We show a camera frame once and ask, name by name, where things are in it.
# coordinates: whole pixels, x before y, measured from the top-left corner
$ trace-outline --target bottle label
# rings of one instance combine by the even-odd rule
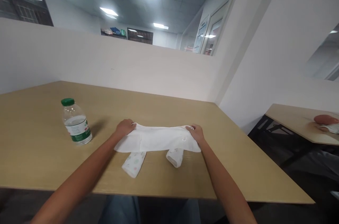
[[[80,124],[73,125],[73,126],[66,126],[66,129],[71,135],[71,138],[74,142],[82,141],[91,135],[91,130],[89,129],[87,119],[85,119]]]

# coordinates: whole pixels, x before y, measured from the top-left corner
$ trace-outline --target green bottle cap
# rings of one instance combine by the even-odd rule
[[[61,100],[61,104],[63,105],[63,106],[71,106],[71,105],[73,105],[75,102],[74,102],[74,99],[72,99],[72,98],[66,98],[66,99],[63,99],[63,100]]]

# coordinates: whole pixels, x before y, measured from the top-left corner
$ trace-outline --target white baby clothing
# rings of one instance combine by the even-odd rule
[[[331,125],[321,125],[320,127],[328,128],[331,133],[339,134],[339,123],[331,124]]]
[[[146,152],[131,153],[123,164],[123,170],[132,178],[136,178],[142,163],[144,162]]]
[[[114,147],[117,152],[150,152],[183,149],[201,152],[198,143],[185,126],[146,127],[136,125],[135,130],[125,136]]]
[[[175,168],[178,168],[183,162],[183,156],[184,149],[174,149],[167,152],[166,159],[168,159]]]

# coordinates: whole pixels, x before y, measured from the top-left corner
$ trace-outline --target forearm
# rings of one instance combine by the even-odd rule
[[[93,189],[121,138],[113,134],[93,152],[52,194],[31,223],[63,223],[74,207]]]
[[[205,140],[199,143],[214,191],[231,224],[256,223],[240,189]]]

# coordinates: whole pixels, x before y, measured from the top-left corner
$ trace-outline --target tabletop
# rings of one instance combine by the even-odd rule
[[[318,125],[313,118],[320,114],[328,114],[339,119],[337,113],[280,104],[273,104],[266,112],[268,117],[312,143],[339,145],[338,134],[322,132],[317,128]]]
[[[60,100],[74,98],[93,139],[76,146],[64,127]],[[206,141],[247,201],[314,201],[214,103],[58,81],[0,95],[0,187],[56,190],[115,130],[131,118],[144,126],[200,124]],[[167,151],[148,152],[133,179],[115,153],[95,193],[215,199],[202,153],[185,151],[180,168]]]

